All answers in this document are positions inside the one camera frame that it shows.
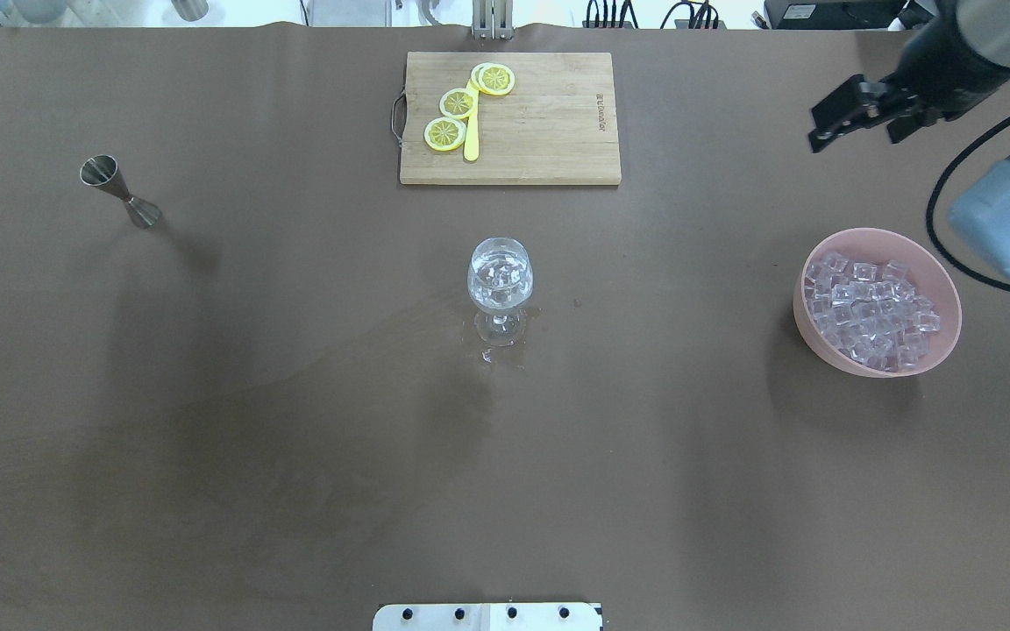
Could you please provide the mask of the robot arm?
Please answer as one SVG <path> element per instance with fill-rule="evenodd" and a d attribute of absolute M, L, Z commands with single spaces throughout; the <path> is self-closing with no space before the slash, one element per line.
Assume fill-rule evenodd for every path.
<path fill-rule="evenodd" d="M 939 121 L 955 121 L 1010 81 L 1010 1 L 938 1 L 934 15 L 906 43 L 881 80 L 854 74 L 811 108 L 811 152 L 853 131 L 886 126 L 902 143 Z M 992 268 L 985 275 L 942 243 L 938 202 L 951 175 L 979 148 L 1009 131 L 1010 116 L 972 140 L 943 168 L 925 210 L 930 243 L 946 262 L 978 283 L 1010 293 L 1010 155 L 995 161 L 951 203 L 950 230 Z"/>

